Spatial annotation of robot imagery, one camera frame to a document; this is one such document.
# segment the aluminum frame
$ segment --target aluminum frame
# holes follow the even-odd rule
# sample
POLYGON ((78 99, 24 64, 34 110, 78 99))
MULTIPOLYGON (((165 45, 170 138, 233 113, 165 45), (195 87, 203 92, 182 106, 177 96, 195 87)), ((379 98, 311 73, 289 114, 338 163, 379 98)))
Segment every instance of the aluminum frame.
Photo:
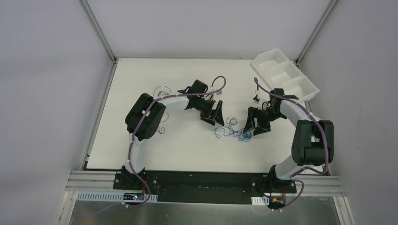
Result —
POLYGON ((89 22, 92 26, 92 29, 97 34, 99 41, 101 42, 102 46, 104 47, 105 51, 107 52, 108 57, 111 59, 111 61, 113 63, 115 63, 115 61, 116 61, 115 54, 113 53, 111 46, 109 45, 109 43, 104 35, 104 32, 102 32, 102 29, 101 29, 100 25, 98 24, 97 19, 94 16, 94 13, 91 10, 90 4, 88 3, 87 0, 79 0, 79 2, 80 2, 80 5, 82 6, 84 13, 87 16, 87 19, 89 20, 89 22))
MULTIPOLYGON (((72 171, 66 185, 66 191, 112 191, 141 192, 141 190, 114 190, 113 183, 118 172, 110 171, 72 171)), ((346 197, 341 178, 338 176, 298 175, 304 182, 302 196, 346 197)))
POLYGON ((301 62, 303 61, 303 59, 306 56, 308 50, 310 49, 310 47, 314 43, 316 37, 321 32, 323 26, 325 25, 326 20, 328 19, 330 13, 334 10, 334 8, 335 8, 335 6, 337 5, 338 2, 339 2, 339 0, 330 0, 328 6, 326 6, 325 11, 323 11, 323 14, 322 14, 321 18, 319 19, 319 21, 315 25, 315 28, 312 31, 310 37, 308 38, 306 44, 304 45, 303 50, 301 50, 300 55, 298 55, 298 57, 296 59, 296 64, 297 64, 298 68, 300 68, 301 62))

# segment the tangled cable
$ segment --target tangled cable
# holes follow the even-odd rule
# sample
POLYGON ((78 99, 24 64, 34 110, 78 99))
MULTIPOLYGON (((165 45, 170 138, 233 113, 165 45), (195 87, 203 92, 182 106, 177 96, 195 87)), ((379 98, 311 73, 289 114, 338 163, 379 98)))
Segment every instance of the tangled cable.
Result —
POLYGON ((224 130, 223 136, 228 137, 228 136, 234 136, 237 137, 237 139, 240 142, 249 142, 252 138, 252 133, 247 132, 243 133, 243 128, 240 130, 235 131, 234 128, 232 127, 233 125, 237 124, 237 119, 233 116, 230 116, 227 118, 227 121, 225 123, 225 126, 218 126, 214 129, 214 134, 217 138, 220 138, 221 135, 217 133, 219 129, 224 130))

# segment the black bracket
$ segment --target black bracket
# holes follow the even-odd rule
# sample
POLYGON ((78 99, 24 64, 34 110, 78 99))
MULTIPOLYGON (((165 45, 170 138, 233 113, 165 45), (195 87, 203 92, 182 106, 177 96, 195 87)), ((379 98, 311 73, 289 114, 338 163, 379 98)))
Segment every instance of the black bracket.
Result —
MULTIPOLYGON (((329 163, 333 160, 334 152, 334 126, 329 120, 318 121, 326 135, 328 144, 329 163)), ((298 120, 291 146, 291 156, 297 165, 320 166, 325 163, 325 149, 321 132, 313 121, 298 120), (312 142, 312 135, 320 139, 319 142, 312 142)))
MULTIPOLYGON (((192 86, 187 87, 185 90, 179 90, 178 92, 183 94, 194 94, 194 93, 205 93, 208 89, 208 86, 200 80, 195 80, 192 86)), ((201 96, 187 96, 189 99, 188 105, 186 109, 196 109, 200 111, 200 119, 209 123, 211 125, 215 125, 216 123, 224 126, 224 119, 222 118, 222 101, 217 103, 215 109, 213 105, 215 101, 206 100, 201 96)))
MULTIPOLYGON (((147 93, 142 94, 138 98, 137 102, 134 104, 125 119, 125 123, 127 124, 127 130, 129 133, 133 133, 134 129, 144 115, 143 112, 148 109, 149 105, 152 102, 153 97, 147 93)), ((142 139, 149 139, 156 133, 156 129, 161 122, 165 109, 166 106, 160 102, 156 102, 152 106, 151 110, 144 118, 142 125, 139 127, 137 133, 135 134, 139 141, 142 141, 142 139)))
MULTIPOLYGON (((275 88, 271 91, 271 93, 283 96, 285 98, 293 98, 298 99, 294 95, 285 95, 283 89, 275 88)), ((259 135, 263 133, 267 133, 271 131, 270 122, 274 121, 278 118, 286 119, 286 116, 282 115, 280 112, 282 99, 274 97, 272 95, 269 96, 269 101, 267 102, 270 106, 266 109, 258 109, 255 107, 248 108, 247 120, 245 128, 243 132, 250 132, 254 130, 253 135, 259 135)), ((253 98, 254 101, 259 101, 258 97, 253 98)))
MULTIPOLYGON (((145 180, 145 169, 139 174, 145 180)), ((120 172, 116 173, 113 182, 113 189, 116 190, 141 190, 143 183, 133 173, 130 173, 125 166, 122 166, 120 172)))

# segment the metal sheet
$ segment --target metal sheet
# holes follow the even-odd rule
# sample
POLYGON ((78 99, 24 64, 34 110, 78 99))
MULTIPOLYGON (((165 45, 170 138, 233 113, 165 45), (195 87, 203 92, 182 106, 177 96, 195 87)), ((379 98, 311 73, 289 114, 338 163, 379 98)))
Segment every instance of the metal sheet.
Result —
POLYGON ((302 197, 283 212, 259 205, 218 205, 186 203, 149 203, 135 209, 117 204, 92 217, 113 202, 76 201, 71 225, 338 225, 340 224, 332 197, 302 197))

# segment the white wall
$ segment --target white wall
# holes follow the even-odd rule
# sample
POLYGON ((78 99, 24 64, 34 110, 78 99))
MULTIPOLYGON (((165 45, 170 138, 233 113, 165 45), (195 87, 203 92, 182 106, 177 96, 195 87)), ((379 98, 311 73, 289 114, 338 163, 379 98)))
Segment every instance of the white wall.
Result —
POLYGON ((329 0, 89 0, 118 57, 295 59, 329 0))
POLYGON ((398 1, 342 0, 302 63, 355 221, 397 224, 398 1))
POLYGON ((77 0, 0 1, 0 224, 51 224, 110 60, 77 0))

